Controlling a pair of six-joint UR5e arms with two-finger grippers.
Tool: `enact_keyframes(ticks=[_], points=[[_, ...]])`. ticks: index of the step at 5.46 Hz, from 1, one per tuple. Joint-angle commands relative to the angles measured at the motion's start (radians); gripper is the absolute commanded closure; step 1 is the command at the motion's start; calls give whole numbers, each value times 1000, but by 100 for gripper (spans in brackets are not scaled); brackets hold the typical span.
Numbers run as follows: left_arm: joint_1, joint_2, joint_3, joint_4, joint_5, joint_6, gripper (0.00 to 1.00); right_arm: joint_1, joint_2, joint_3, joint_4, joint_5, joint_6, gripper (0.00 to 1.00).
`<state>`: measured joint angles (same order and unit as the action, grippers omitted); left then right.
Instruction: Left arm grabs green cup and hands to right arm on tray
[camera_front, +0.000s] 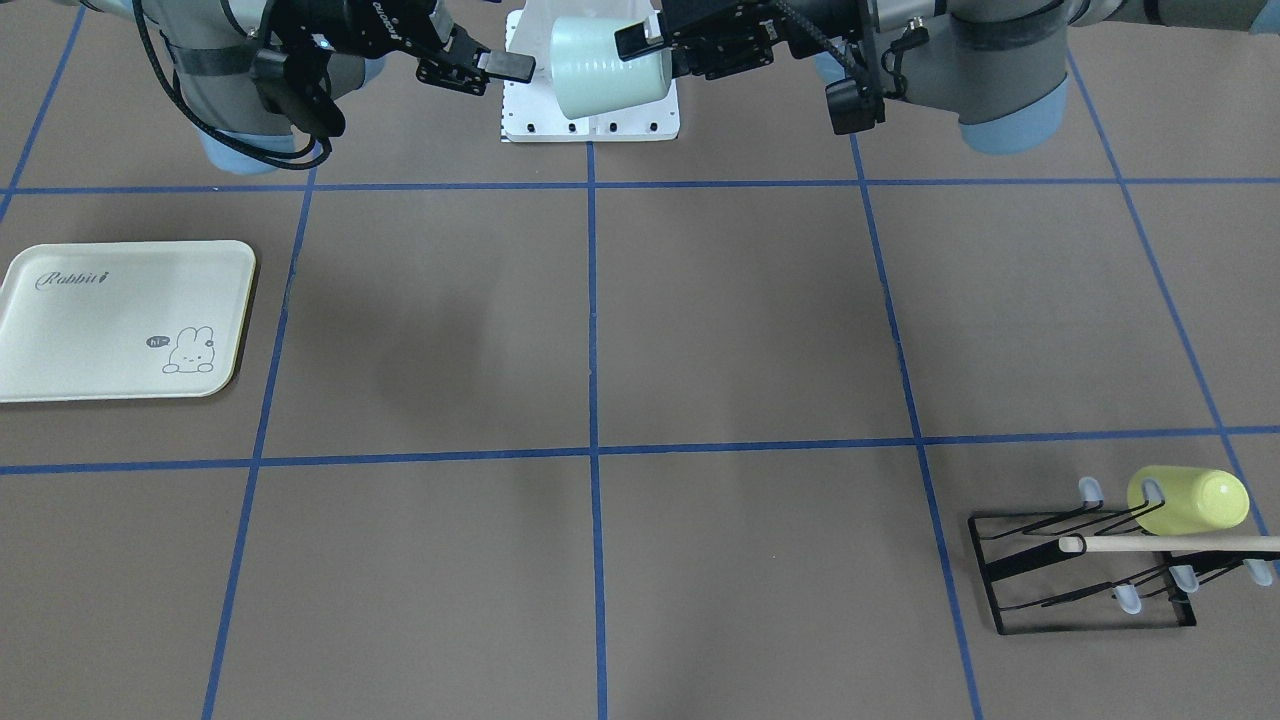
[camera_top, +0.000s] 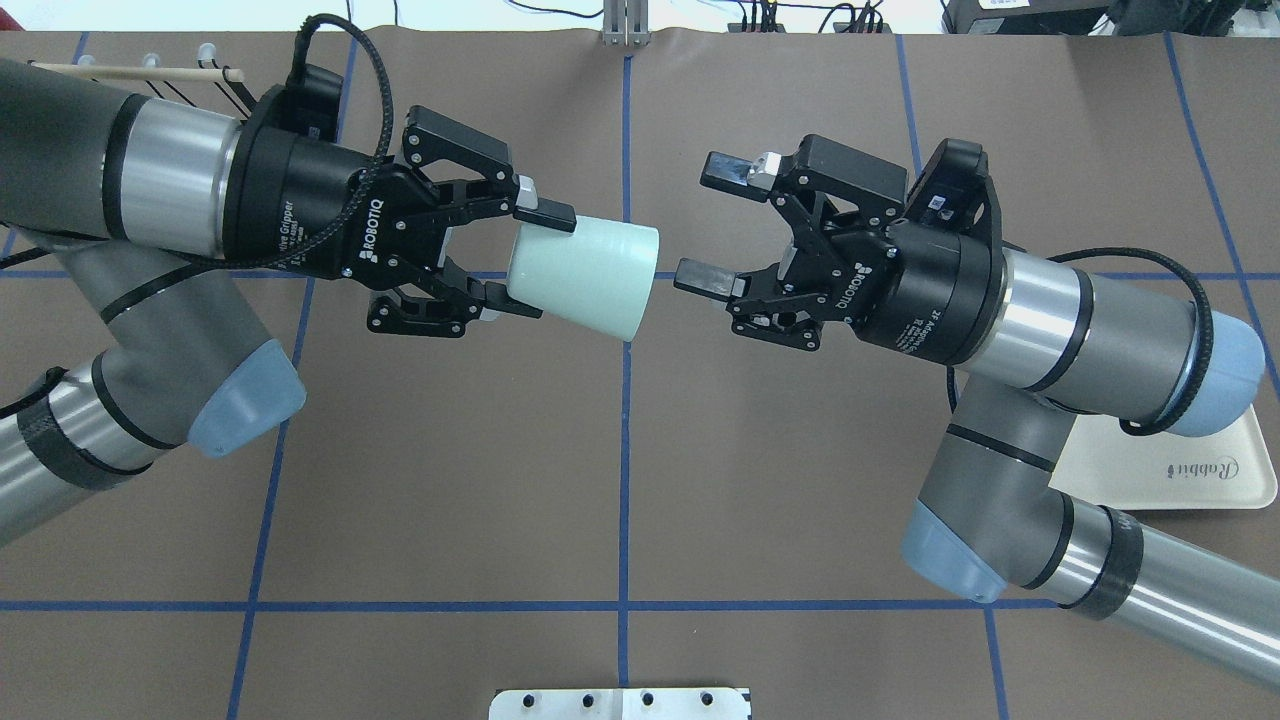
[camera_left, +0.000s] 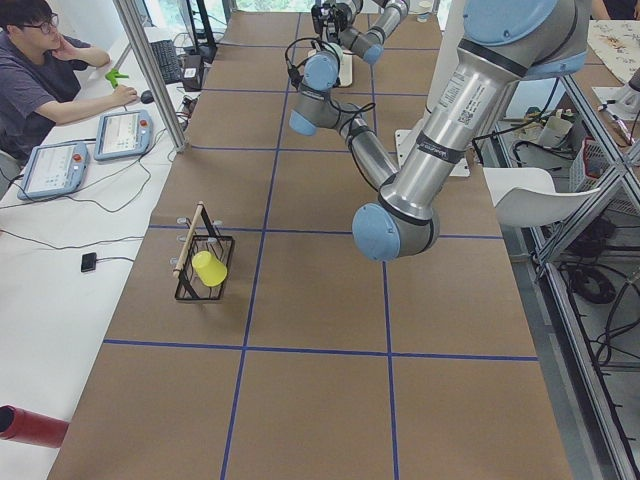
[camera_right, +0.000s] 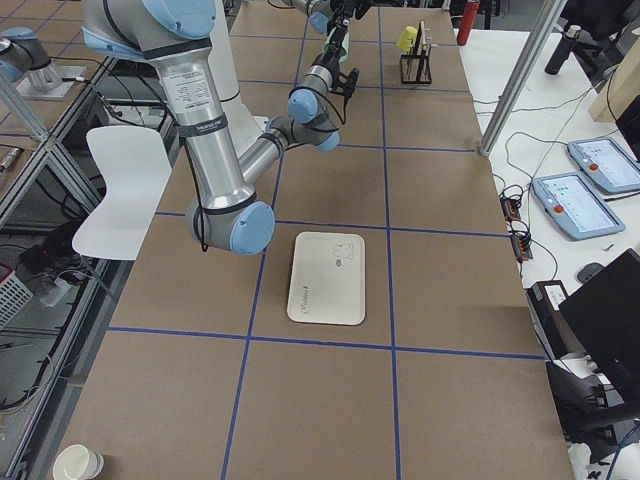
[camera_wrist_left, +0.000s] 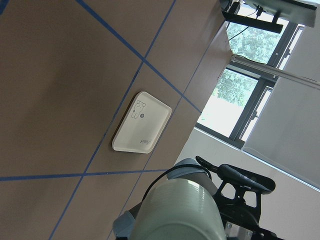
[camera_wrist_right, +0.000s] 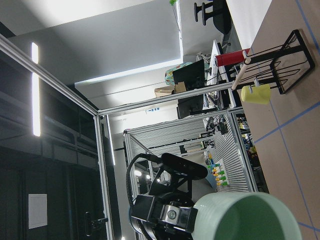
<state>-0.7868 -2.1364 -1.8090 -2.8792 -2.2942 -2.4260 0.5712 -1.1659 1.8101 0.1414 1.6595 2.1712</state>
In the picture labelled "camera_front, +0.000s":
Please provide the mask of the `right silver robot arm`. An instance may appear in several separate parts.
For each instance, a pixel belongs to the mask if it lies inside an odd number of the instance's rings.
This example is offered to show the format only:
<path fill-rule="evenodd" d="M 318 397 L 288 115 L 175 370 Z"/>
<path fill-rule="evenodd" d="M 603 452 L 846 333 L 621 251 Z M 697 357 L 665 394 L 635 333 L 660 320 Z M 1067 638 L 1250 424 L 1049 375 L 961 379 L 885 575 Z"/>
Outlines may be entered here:
<path fill-rule="evenodd" d="M 241 176 L 308 170 L 346 132 L 339 97 L 385 56 L 421 83 L 480 96 L 527 83 L 532 56 L 492 49 L 443 1 L 90 1 L 129 22 L 163 92 L 198 131 L 207 159 Z"/>

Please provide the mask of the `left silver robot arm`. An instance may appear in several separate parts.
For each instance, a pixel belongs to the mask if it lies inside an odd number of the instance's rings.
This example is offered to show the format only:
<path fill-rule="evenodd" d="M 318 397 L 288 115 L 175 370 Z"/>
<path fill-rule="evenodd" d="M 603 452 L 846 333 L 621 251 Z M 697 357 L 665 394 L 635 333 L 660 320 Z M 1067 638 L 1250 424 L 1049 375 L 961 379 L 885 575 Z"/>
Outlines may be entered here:
<path fill-rule="evenodd" d="M 836 135 L 884 120 L 888 102 L 952 113 L 965 143 L 1023 152 L 1060 127 L 1068 31 L 1103 22 L 1277 32 L 1275 1 L 667 1 L 614 33 L 620 59 L 667 51 L 673 77 L 765 67 L 785 44 L 818 56 Z"/>

